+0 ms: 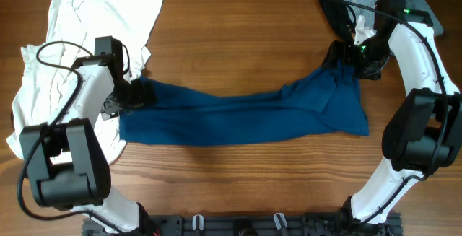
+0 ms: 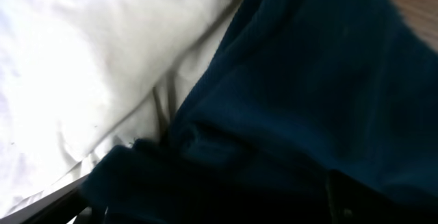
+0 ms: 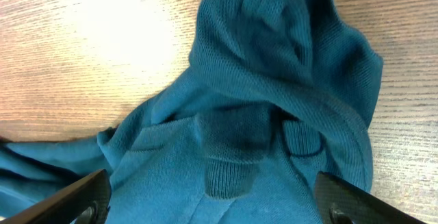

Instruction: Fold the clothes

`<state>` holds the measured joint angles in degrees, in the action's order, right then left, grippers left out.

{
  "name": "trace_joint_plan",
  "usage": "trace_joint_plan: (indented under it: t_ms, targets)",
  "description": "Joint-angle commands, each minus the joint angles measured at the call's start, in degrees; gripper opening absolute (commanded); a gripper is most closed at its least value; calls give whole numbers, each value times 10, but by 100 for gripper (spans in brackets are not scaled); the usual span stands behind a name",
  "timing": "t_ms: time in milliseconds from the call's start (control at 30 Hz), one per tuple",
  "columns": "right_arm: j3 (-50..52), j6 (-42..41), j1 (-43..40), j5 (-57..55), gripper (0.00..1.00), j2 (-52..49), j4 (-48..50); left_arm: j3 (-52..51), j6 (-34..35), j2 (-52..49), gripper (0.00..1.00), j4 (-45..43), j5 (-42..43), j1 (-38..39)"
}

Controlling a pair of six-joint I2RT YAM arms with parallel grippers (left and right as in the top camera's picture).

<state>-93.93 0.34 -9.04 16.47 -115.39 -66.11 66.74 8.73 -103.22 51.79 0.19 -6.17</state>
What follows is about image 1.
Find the dark blue t-shirt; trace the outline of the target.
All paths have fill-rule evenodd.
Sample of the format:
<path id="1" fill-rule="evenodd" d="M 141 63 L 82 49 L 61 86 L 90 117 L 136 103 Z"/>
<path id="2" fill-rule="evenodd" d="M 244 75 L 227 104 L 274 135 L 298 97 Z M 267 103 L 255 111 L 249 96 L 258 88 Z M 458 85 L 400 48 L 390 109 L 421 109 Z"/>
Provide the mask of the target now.
<path id="1" fill-rule="evenodd" d="M 120 138 L 141 144 L 227 146 L 345 132 L 368 136 L 367 116 L 353 68 L 317 68 L 272 92 L 217 97 L 143 79 L 157 103 L 124 114 Z"/>

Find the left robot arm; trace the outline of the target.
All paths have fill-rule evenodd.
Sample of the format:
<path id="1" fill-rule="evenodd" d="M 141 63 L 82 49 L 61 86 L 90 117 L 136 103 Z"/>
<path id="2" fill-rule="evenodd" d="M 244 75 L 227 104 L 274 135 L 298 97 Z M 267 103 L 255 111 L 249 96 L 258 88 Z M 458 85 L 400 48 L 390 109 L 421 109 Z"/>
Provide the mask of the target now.
<path id="1" fill-rule="evenodd" d="M 95 51 L 68 68 L 76 76 L 69 84 L 72 92 L 52 119 L 22 129 L 24 163 L 17 200 L 26 215 L 47 219 L 27 208 L 27 180 L 38 206 L 61 211 L 55 219 L 83 214 L 109 235 L 160 235 L 145 208 L 111 185 L 109 164 L 94 132 L 99 117 L 109 120 L 156 103 L 152 87 L 140 79 L 125 80 L 129 67 L 128 49 L 121 41 L 96 38 Z"/>

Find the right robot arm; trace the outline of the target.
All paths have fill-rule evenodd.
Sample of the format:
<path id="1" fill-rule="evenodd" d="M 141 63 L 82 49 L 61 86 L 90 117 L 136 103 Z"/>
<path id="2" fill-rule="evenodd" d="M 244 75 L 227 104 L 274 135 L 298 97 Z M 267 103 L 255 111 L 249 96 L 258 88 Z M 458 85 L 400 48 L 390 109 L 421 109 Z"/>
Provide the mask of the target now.
<path id="1" fill-rule="evenodd" d="M 388 214 L 401 197 L 450 166 L 461 148 L 461 93 L 437 52 L 430 14 L 405 0 L 377 0 L 371 12 L 375 29 L 357 25 L 354 41 L 332 42 L 322 66 L 351 66 L 358 79 L 379 79 L 395 56 L 406 98 L 385 127 L 377 169 L 332 221 L 334 235 L 388 233 Z"/>

